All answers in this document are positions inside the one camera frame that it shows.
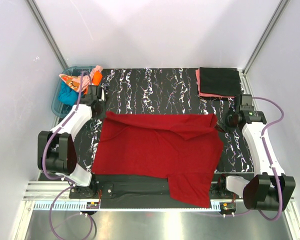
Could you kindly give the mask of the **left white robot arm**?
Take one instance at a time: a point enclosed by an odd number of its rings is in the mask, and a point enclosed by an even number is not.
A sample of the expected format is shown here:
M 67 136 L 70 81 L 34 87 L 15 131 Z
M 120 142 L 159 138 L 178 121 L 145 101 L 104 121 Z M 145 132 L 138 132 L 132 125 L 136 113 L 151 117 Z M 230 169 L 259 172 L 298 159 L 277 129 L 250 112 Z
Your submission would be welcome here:
M 38 134 L 37 166 L 49 180 L 63 179 L 78 187 L 92 184 L 92 174 L 78 163 L 74 140 L 88 121 L 106 116 L 107 92 L 104 85 L 89 85 L 57 126 Z

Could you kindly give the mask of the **red t shirt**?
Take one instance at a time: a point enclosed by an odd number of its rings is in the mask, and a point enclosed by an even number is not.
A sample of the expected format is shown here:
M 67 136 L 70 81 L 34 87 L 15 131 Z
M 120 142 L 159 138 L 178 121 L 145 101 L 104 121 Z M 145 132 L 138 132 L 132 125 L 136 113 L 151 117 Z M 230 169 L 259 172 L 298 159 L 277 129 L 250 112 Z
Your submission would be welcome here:
M 167 179 L 174 200 L 207 208 L 224 143 L 214 114 L 106 113 L 92 173 Z

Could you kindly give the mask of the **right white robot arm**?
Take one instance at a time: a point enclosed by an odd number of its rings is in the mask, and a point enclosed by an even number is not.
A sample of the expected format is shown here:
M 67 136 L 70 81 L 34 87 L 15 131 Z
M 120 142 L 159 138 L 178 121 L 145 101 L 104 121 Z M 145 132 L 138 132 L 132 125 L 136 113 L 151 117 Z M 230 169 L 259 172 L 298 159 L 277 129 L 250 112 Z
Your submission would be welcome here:
M 248 210 L 283 212 L 295 190 L 294 177 L 286 175 L 270 146 L 267 120 L 261 111 L 229 110 L 217 126 L 229 134 L 239 129 L 253 162 L 254 176 L 223 175 L 219 188 L 243 199 Z

